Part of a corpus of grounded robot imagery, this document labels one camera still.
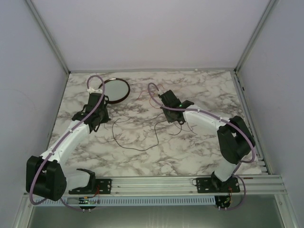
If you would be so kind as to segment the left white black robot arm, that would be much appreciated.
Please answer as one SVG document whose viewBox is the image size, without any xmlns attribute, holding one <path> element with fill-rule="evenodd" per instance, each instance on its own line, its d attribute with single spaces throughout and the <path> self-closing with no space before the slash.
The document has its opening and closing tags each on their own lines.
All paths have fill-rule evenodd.
<svg viewBox="0 0 304 228">
<path fill-rule="evenodd" d="M 40 156 L 31 156 L 26 164 L 26 191 L 32 204 L 34 195 L 58 201 L 65 192 L 93 194 L 96 177 L 93 171 L 68 169 L 65 164 L 75 148 L 100 125 L 110 121 L 107 105 L 109 98 L 91 93 L 88 103 L 77 112 L 64 134 Z"/>
</svg>

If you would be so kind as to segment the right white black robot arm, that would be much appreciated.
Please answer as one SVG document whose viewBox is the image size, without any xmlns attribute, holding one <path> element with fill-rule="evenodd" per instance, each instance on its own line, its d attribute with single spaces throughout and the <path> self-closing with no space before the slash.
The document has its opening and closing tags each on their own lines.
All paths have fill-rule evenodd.
<svg viewBox="0 0 304 228">
<path fill-rule="evenodd" d="M 256 143 L 245 121 L 240 116 L 222 118 L 201 110 L 191 101 L 181 102 L 168 90 L 159 95 L 162 107 L 169 123 L 194 124 L 214 130 L 218 137 L 222 159 L 211 175 L 214 185 L 220 185 L 230 179 Z"/>
</svg>

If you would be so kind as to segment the round brown-rimmed dish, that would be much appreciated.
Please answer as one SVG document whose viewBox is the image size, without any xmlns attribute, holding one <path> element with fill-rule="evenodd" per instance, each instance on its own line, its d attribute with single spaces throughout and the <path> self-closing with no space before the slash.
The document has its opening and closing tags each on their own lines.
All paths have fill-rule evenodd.
<svg viewBox="0 0 304 228">
<path fill-rule="evenodd" d="M 121 78 L 105 80 L 105 95 L 108 96 L 109 104 L 117 104 L 125 100 L 130 94 L 130 85 Z"/>
</svg>

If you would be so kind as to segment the marble pattern table mat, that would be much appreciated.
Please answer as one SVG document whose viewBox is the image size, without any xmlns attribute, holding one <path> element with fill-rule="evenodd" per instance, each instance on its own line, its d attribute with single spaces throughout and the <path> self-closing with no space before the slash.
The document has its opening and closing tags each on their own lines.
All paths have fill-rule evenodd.
<svg viewBox="0 0 304 228">
<path fill-rule="evenodd" d="M 216 133 L 194 124 L 168 123 L 159 99 L 149 97 L 150 82 L 215 115 L 244 115 L 229 71 L 102 73 L 101 78 L 126 80 L 130 94 L 108 106 L 111 120 L 87 136 L 66 162 L 97 176 L 199 176 L 218 166 Z"/>
</svg>

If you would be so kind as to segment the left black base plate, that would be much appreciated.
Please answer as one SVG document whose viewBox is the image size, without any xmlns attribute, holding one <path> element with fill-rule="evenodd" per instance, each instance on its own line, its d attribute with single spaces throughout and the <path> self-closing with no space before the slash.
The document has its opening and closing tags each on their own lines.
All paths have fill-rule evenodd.
<svg viewBox="0 0 304 228">
<path fill-rule="evenodd" d="M 112 179 L 92 179 L 85 187 L 76 188 L 69 190 L 68 193 L 71 195 L 83 194 L 83 195 L 99 195 L 99 194 L 110 194 L 112 188 Z"/>
</svg>

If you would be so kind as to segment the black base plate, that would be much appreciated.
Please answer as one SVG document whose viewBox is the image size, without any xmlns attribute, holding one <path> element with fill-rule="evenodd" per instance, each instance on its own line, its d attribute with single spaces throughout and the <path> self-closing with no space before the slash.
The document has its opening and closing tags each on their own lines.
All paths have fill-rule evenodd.
<svg viewBox="0 0 304 228">
<path fill-rule="evenodd" d="M 236 177 L 230 177 L 227 181 L 221 182 L 213 177 L 196 178 L 198 193 L 239 193 L 240 186 Z"/>
<path fill-rule="evenodd" d="M 92 179 L 85 187 L 76 188 L 69 190 L 68 193 L 71 195 L 83 194 L 83 195 L 99 195 L 99 194 L 110 194 L 112 188 L 112 179 Z"/>
</svg>

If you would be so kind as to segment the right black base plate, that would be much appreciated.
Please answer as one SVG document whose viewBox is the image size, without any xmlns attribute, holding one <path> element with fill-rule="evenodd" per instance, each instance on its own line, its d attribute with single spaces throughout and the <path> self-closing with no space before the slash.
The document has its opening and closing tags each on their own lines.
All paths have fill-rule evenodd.
<svg viewBox="0 0 304 228">
<path fill-rule="evenodd" d="M 239 193 L 240 186 L 236 177 L 230 177 L 227 181 L 221 182 L 213 177 L 196 178 L 198 193 Z"/>
</svg>

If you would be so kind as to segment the left aluminium corner post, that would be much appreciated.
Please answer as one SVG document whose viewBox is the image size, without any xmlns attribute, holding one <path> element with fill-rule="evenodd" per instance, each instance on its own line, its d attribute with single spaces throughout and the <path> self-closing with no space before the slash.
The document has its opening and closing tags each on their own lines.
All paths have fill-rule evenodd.
<svg viewBox="0 0 304 228">
<path fill-rule="evenodd" d="M 48 29 L 42 16 L 40 15 L 39 11 L 37 10 L 37 7 L 31 0 L 25 0 L 24 2 L 26 3 L 26 5 L 29 8 L 30 13 L 35 18 L 36 22 L 38 23 L 38 26 L 40 27 L 44 37 L 46 38 L 48 44 L 50 45 L 51 50 L 53 51 L 54 55 L 56 56 L 58 62 L 60 63 L 61 67 L 63 68 L 64 72 L 67 75 L 69 75 L 70 70 L 68 69 L 67 63 L 64 60 L 64 57 L 63 57 L 55 39 L 53 38 L 50 30 Z"/>
</svg>

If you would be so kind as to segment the aluminium corner post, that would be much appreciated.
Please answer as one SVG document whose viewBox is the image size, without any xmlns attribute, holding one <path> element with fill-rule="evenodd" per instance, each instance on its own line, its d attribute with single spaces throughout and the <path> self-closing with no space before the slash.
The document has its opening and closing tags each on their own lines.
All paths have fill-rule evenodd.
<svg viewBox="0 0 304 228">
<path fill-rule="evenodd" d="M 26 5 L 29 8 L 30 13 L 35 18 L 36 22 L 38 23 L 38 26 L 40 27 L 44 37 L 46 38 L 48 44 L 50 45 L 51 50 L 53 51 L 54 55 L 56 56 L 58 62 L 60 63 L 61 67 L 63 68 L 64 72 L 67 75 L 69 75 L 70 70 L 68 69 L 67 63 L 64 60 L 64 57 L 63 57 L 55 39 L 53 38 L 50 30 L 48 29 L 42 16 L 40 15 L 39 11 L 37 10 L 37 7 L 31 0 L 25 0 L 24 2 L 26 3 Z"/>
<path fill-rule="evenodd" d="M 257 24 L 257 26 L 255 27 L 239 61 L 237 62 L 236 67 L 234 68 L 235 74 L 237 75 L 240 70 L 242 69 L 243 65 L 245 64 L 251 50 L 253 49 L 260 33 L 262 32 L 267 20 L 269 19 L 271 13 L 273 12 L 273 10 L 275 9 L 276 5 L 279 3 L 278 0 L 270 0 L 268 2 L 268 4 L 266 5 L 266 8 Z"/>
</svg>

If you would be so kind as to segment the aluminium front rail frame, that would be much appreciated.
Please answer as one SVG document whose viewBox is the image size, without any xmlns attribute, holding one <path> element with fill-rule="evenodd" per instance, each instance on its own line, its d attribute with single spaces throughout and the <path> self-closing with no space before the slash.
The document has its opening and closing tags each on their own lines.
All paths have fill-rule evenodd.
<svg viewBox="0 0 304 228">
<path fill-rule="evenodd" d="M 160 195 L 198 195 L 196 178 L 190 176 L 175 177 L 103 177 L 96 179 L 112 179 L 109 195 L 117 196 L 160 196 Z M 285 194 L 286 188 L 279 175 L 245 175 L 237 178 L 239 193 L 250 195 Z M 201 193 L 203 195 L 228 195 L 229 193 Z"/>
</svg>

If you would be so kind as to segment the right aluminium corner post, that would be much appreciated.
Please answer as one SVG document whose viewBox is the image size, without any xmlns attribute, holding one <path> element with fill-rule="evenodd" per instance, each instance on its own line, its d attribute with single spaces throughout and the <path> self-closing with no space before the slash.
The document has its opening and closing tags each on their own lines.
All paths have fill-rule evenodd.
<svg viewBox="0 0 304 228">
<path fill-rule="evenodd" d="M 270 0 L 268 2 L 268 4 L 266 5 L 266 8 L 257 24 L 257 26 L 255 27 L 239 61 L 237 62 L 236 67 L 234 68 L 235 74 L 237 75 L 240 70 L 242 69 L 243 65 L 245 64 L 251 50 L 253 49 L 260 33 L 262 32 L 267 20 L 269 19 L 271 13 L 273 12 L 273 10 L 275 9 L 276 5 L 279 3 L 278 0 Z"/>
</svg>

